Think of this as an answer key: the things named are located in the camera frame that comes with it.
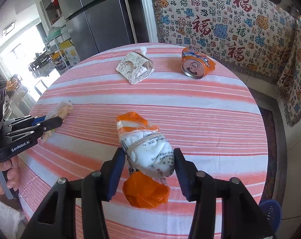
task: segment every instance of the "human hand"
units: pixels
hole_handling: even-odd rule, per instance
[[[10,160],[0,163],[0,171],[7,172],[7,187],[9,189],[13,188],[15,191],[19,188],[20,185],[20,175],[19,175],[19,158],[18,156],[14,156]],[[5,194],[2,186],[0,184],[0,195]]]

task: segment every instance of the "black refrigerator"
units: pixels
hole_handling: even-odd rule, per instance
[[[58,1],[81,60],[135,43],[125,0]]]

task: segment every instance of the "patterned throw blanket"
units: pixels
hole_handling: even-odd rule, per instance
[[[153,0],[160,42],[188,46],[276,85],[301,119],[301,23],[268,0]]]

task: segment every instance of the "round table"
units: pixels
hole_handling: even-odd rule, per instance
[[[131,51],[147,47],[155,71],[131,85],[116,71]],[[181,70],[183,47],[133,44],[82,61],[51,85],[33,107],[43,116],[63,100],[74,111],[45,143],[19,155],[20,201],[28,219],[59,177],[84,178],[112,159],[120,146],[116,116],[135,111],[159,125],[172,148],[214,178],[236,176],[255,201],[260,201],[267,174],[268,147],[263,120],[251,93],[231,71],[216,62],[212,74],[194,80]],[[103,202],[110,238],[188,237],[195,202],[187,202],[174,173],[167,178],[170,196],[156,209],[138,209],[126,200],[122,186]],[[215,238],[221,235],[221,200],[216,203]],[[83,238],[81,202],[77,201],[77,237]]]

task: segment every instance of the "fingernail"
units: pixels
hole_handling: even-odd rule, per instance
[[[6,161],[4,163],[4,167],[5,167],[5,169],[9,169],[11,167],[11,164],[8,161]]]
[[[8,187],[8,189],[11,189],[12,187],[13,187],[13,185],[11,184],[11,183],[7,183],[7,187]]]

